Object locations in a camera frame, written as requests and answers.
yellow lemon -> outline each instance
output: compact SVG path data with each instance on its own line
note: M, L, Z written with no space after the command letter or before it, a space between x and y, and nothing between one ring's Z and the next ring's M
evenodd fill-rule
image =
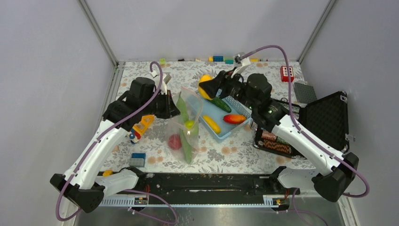
M191 127L194 125L193 120L188 120L187 122L184 123L187 129L191 129Z
M209 75L209 74L204 74L200 79L199 79L199 83L204 82L204 81L209 81L212 80L213 78ZM198 91L199 94L201 94L201 96L207 100L211 100L212 98L210 98L208 96L208 94L200 87L198 86Z

red box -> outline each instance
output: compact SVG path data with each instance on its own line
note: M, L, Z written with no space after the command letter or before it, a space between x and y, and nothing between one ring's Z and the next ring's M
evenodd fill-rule
M294 80L294 70L292 69L292 67L289 67L289 71L291 73L291 81L293 81ZM288 82L287 66L281 66L280 74L281 74L281 81Z

wire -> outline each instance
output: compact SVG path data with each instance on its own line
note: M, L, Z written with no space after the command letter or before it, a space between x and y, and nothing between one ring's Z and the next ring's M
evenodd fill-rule
M286 66L287 66L288 77L291 78L291 72L290 72L290 70L289 70L287 55L286 55L285 51L283 50L283 48L280 47L280 46L277 46L277 45L263 46L263 47L260 47L260 48L255 49L255 50L253 50L253 51L251 51L251 52L249 52L249 53L247 53L247 54L242 55L240 58L241 58L241 60L242 60L242 59L247 58L247 57L251 56L252 54L254 54L254 53L256 53L256 52L259 52L259 51L261 51L261 50L263 50L263 49L266 49L266 48L278 48L278 49L283 53L284 60L285 60L285 62L286 62ZM289 115L290 115L290 117L291 117L291 120L292 120L292 123L294 124L294 126L301 132L301 134L303 134L309 141L311 141L311 142L312 142L315 146L317 146L320 150L324 151L324 152L327 153L331 158L337 160L339 163L343 164L345 167L347 167L348 169L350 169L354 174L356 174L356 175L363 181L364 185L366 186L366 190L365 190L364 193L362 193L362 194L353 195L353 194L346 194L346 193L344 193L343 195L344 195L344 196L347 196L347 197L351 197L351 198L361 198L361 197L364 197L364 196L368 195L368 193L370 192L370 185L368 184L366 178L365 178L361 173L359 173L359 172L358 172L357 170L355 170L352 166L350 166L349 164L347 164L346 162L344 162L344 161L341 160L340 158L336 157L334 154L332 154L332 153L329 152L327 149L325 149L322 145L320 145L319 143L317 143L317 141L315 141L313 138L311 138L311 136L309 136L308 134L306 134L305 132L302 131L301 127L299 127L298 123L296 123L294 114L293 114L293 112L292 112L291 93L292 93L292 90L291 90L291 79L288 79L288 106L289 106Z
M299 218L300 218L305 224L307 224L307 225L309 225L309 226L313 226L311 223L307 222L307 221L299 214L300 212L306 212L306 213L308 213L308 214L312 214L312 215L317 216L318 218L320 218L320 220L322 220L322 221L326 224L326 226L328 226L327 221L326 221L323 217L321 217L320 215L318 215L317 213L314 213L314 212L311 212L311 211L305 211L305 210L298 210L298 209L296 208L296 206L295 206L295 193L296 193L297 191L298 191L298 188L296 188L296 189L294 190L294 193L292 193L292 206L294 207L294 210L293 210L293 211L295 211L295 212L298 214Z
M147 105L149 105L154 99L155 97L158 95L158 93L160 92L160 89L162 87L162 79L163 79L163 74L162 74L162 68L161 65L158 64L158 62L152 61L150 63L150 71L152 72L152 65L156 64L156 66L158 66L159 70L160 70L160 82L158 84L157 89L154 92L154 95L147 101L145 102L145 104L143 106L141 106L139 109L137 109L136 111L134 111L133 113L131 113L130 115L126 116L125 118L123 118L122 120L120 120L119 122L113 124L112 126L110 126L108 129L106 129L103 133L101 133L98 137L97 140L101 140L101 138L107 134L109 131L111 131L113 128L119 126L120 124L124 123L126 120L130 119L131 117L135 116L137 113L139 113L140 111L142 111ZM72 181L73 177L76 175L76 173L79 171L80 166L82 165L82 163L85 161L85 159L87 158L87 156L90 154L90 152L93 150L94 146L97 144L97 142L93 142L90 147L88 148L88 150L84 153L84 155L82 156L82 158L80 159L79 163L76 165L75 169L73 170L73 173L71 176L69 176L69 178L66 180L66 183L64 184L63 188L60 191L60 195L58 196L57 199L57 205L56 205L56 217L59 221L67 221L72 219L74 216L76 216L79 212L82 211L81 208L79 208L76 212L74 212L72 215L70 215L67 218L62 218L60 216L60 205L61 205L61 200L62 197L65 193L65 190L67 188L67 186L70 184L70 182Z
M306 213L306 214L310 214L310 215L316 216L317 218L319 218L320 220L322 220L322 221L326 224L326 226L328 226L327 221L326 221L322 216L320 216L320 215L317 214L317 213L313 213L313 212L307 211L307 210L298 210L298 211L295 211L295 210L264 211L264 213L274 213L274 214L276 214L276 213L278 213L278 214L282 214L282 213Z
M242 77L240 74L238 74L238 76L241 78L241 82L244 83L244 77Z
M289 196L289 190L288 190L288 188L286 189L286 195L284 196L284 200L286 200L287 198L288 198L288 196Z
M171 224L171 225L177 224L177 221L178 221L179 218L177 217L176 211L173 209L173 207L172 207L167 201L165 201L165 200L162 199L161 197L157 196L156 194L151 194L151 193L148 193L148 192L140 192L140 191L130 190L130 189L126 189L126 190L124 190L124 192L132 192L132 193L137 193L137 194L146 194L146 195L150 195L150 196L152 196L152 197L155 197L155 198L161 200L164 204L166 204L166 205L169 207L169 209L172 210L172 213L173 213L173 215L175 216L175 221L173 221L173 222L165 221L165 220L159 219L159 218L157 218L157 217L154 217L154 216L151 216L151 215L142 213L142 212L138 212L138 211L134 211L133 213L138 213L138 214L140 214L140 215L143 215L143 216L152 218L152 219L154 219L154 220L157 220L157 221L162 222L162 223L165 223L165 224Z
M122 170L124 170L124 169L127 169L127 167L121 168L118 173L122 172Z

small blue box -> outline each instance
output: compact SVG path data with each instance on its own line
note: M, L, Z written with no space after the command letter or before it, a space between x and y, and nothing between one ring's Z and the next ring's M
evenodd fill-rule
M129 166L144 167L145 153L132 153L132 158L129 161Z
M213 62L223 62L223 56L213 56Z

open black case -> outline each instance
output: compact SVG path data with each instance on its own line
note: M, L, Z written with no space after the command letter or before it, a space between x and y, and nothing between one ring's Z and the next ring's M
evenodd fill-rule
M292 104L297 112L297 120L304 125L310 132L320 138L329 146L343 153L349 151L349 126L348 126L348 105L346 93L338 91L322 99L316 100L306 107ZM281 106L288 109L288 102L275 100ZM256 128L254 147L282 155L288 158L302 157L303 155L290 145L289 152L273 150L265 147L262 138L263 129Z

